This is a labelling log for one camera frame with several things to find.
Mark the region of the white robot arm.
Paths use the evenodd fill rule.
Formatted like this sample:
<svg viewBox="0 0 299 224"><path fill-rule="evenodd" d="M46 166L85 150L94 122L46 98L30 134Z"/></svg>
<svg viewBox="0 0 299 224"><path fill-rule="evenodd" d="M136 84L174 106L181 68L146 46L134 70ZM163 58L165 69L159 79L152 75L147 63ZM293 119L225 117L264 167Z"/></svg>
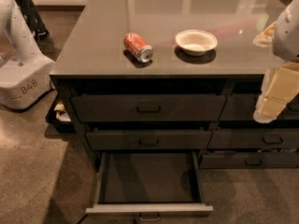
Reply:
<svg viewBox="0 0 299 224"><path fill-rule="evenodd" d="M255 121L270 123L299 94L299 0L292 0L278 19L253 39L253 44L271 47L283 60L280 67L264 73L253 114Z"/></svg>

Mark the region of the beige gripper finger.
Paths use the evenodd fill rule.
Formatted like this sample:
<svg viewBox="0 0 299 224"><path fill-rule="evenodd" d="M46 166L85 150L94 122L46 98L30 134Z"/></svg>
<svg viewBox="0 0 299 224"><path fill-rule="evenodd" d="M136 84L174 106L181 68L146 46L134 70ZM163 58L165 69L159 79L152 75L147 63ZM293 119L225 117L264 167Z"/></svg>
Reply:
<svg viewBox="0 0 299 224"><path fill-rule="evenodd" d="M253 119L270 123L299 93L299 63L284 63L278 68L269 68L264 76Z"/></svg>
<svg viewBox="0 0 299 224"><path fill-rule="evenodd" d="M274 31L276 28L276 22L272 22L261 33L255 36L253 44L258 47L266 48L270 47L273 42Z"/></svg>

